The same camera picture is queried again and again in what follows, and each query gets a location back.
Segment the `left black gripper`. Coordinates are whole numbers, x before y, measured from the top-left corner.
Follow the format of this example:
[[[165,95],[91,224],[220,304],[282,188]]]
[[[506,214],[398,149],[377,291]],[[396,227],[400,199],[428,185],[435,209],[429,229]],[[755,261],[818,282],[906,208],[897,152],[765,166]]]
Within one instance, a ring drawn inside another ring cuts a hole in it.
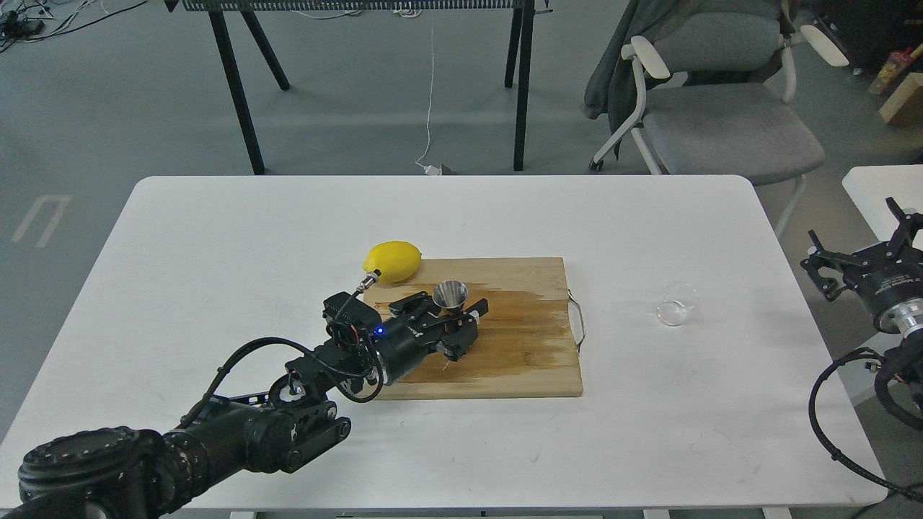
[[[478,324],[489,312],[489,303],[482,298],[464,311],[439,316],[441,306],[421,291],[390,303],[389,311],[391,319],[373,327],[371,339],[384,384],[392,386],[432,352],[442,352],[451,362],[461,360],[478,338]]]

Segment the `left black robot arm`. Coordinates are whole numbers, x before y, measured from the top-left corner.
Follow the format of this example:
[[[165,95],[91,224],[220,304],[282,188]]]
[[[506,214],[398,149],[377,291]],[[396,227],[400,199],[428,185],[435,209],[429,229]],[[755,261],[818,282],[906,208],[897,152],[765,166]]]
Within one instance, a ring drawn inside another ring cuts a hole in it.
[[[158,518],[179,510],[239,471],[291,474],[350,434],[348,417],[327,397],[338,390],[367,403],[432,354],[451,362],[468,353],[487,299],[470,306],[455,280],[389,305],[383,319],[359,295],[383,280],[367,273],[355,292],[324,302],[327,341],[314,349],[280,337],[244,344],[217,370],[207,391],[166,433],[126,426],[88,430],[26,453],[19,468],[21,505],[10,518]],[[251,352],[287,345],[300,357],[265,392],[226,398],[220,383]]]

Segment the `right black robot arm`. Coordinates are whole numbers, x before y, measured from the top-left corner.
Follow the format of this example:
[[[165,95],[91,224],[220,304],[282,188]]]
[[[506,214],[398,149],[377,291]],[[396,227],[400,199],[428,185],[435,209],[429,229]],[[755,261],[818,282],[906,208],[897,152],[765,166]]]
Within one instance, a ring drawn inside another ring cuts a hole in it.
[[[921,231],[921,213],[907,213],[893,198],[886,205],[897,226],[889,239],[853,254],[824,249],[814,231],[810,231],[813,250],[801,267],[828,301],[845,291],[860,298],[873,326],[881,333],[900,336],[899,345],[885,352],[860,346],[834,359],[814,382],[808,400],[808,420],[818,442],[831,460],[874,484],[885,487],[890,495],[901,495],[921,502],[916,487],[896,485],[854,462],[835,446],[818,421],[816,401],[822,384],[838,369],[854,361],[863,361],[874,375],[873,392],[880,406],[904,426],[921,431],[922,375],[922,270],[921,250],[914,237]]]

